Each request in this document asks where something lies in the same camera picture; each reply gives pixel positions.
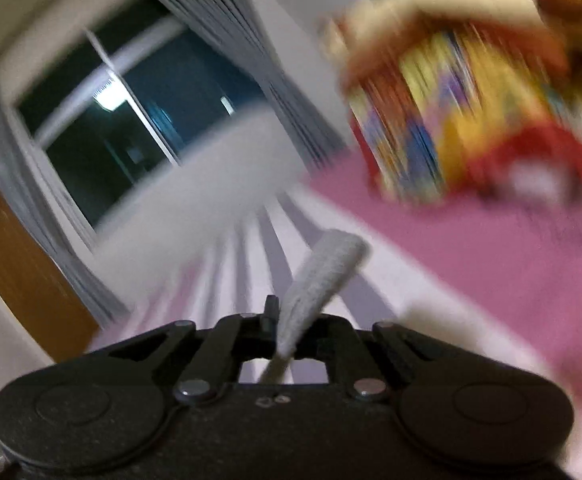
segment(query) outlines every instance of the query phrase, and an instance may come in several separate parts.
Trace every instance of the wooden door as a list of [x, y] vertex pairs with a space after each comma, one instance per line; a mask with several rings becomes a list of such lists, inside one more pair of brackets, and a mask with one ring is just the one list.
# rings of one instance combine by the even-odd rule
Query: wooden door
[[81, 355], [97, 323], [0, 194], [0, 295], [56, 362]]

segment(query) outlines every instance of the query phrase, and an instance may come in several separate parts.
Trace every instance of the window frame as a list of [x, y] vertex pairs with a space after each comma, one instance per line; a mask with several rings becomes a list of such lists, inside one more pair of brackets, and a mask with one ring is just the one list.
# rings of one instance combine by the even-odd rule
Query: window frame
[[[89, 74], [82, 83], [67, 95], [36, 131], [31, 132], [32, 148], [29, 155], [33, 165], [72, 227], [90, 250], [97, 244], [99, 229], [88, 222], [71, 193], [66, 189], [45, 150], [92, 103], [93, 94], [102, 88], [107, 81], [114, 78], [119, 79], [129, 91], [131, 96], [129, 104], [148, 130], [148, 133], [165, 153], [168, 163], [172, 166], [177, 166], [180, 163], [179, 155], [168, 147], [157, 128], [153, 126], [151, 118], [146, 114], [142, 105], [124, 81], [124, 74], [186, 31], [186, 29], [186, 25], [174, 16], [165, 16], [109, 55], [99, 44], [93, 31], [85, 28], [84, 37], [90, 41], [93, 48], [100, 55], [103, 61], [102, 65]], [[18, 127], [26, 131], [24, 119], [15, 108], [13, 109], [15, 112], [13, 118], [17, 121]], [[100, 226], [106, 223], [107, 216], [108, 213], [104, 215], [102, 221], [98, 222]]]

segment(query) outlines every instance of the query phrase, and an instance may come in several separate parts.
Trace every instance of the dark window glass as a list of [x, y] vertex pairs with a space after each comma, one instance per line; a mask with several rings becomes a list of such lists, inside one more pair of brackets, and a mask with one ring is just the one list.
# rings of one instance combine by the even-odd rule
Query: dark window glass
[[226, 118], [228, 109], [263, 98], [251, 78], [189, 30], [124, 79], [175, 152]]
[[108, 111], [95, 100], [46, 153], [91, 225], [165, 160], [128, 102]]
[[85, 40], [30, 89], [20, 101], [18, 110], [31, 135], [65, 97], [101, 64], [100, 56]]
[[168, 15], [170, 12], [158, 0], [137, 0], [93, 32], [104, 49], [113, 54]]

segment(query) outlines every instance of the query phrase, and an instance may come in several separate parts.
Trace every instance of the metal rivet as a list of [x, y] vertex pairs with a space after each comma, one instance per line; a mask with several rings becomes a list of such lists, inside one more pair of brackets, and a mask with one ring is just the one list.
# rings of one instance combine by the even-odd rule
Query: metal rivet
[[386, 383], [379, 379], [360, 379], [353, 387], [363, 397], [379, 396], [386, 391]]
[[211, 385], [202, 379], [190, 379], [178, 383], [178, 391], [187, 399], [199, 399], [211, 393]]
[[256, 406], [259, 406], [260, 408], [270, 408], [274, 403], [275, 402], [271, 397], [260, 397], [255, 401]]

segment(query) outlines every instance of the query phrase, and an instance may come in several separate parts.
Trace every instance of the screw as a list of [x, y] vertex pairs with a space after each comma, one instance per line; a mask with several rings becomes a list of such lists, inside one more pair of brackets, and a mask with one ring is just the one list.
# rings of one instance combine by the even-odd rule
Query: screw
[[260, 397], [258, 400], [255, 401], [256, 406], [260, 408], [270, 408], [274, 405], [273, 399], [271, 397]]
[[211, 397], [212, 394], [211, 385], [202, 379], [181, 381], [176, 386], [176, 396], [183, 402], [204, 400]]
[[379, 397], [386, 392], [386, 384], [379, 379], [360, 379], [353, 384], [355, 391], [365, 399]]

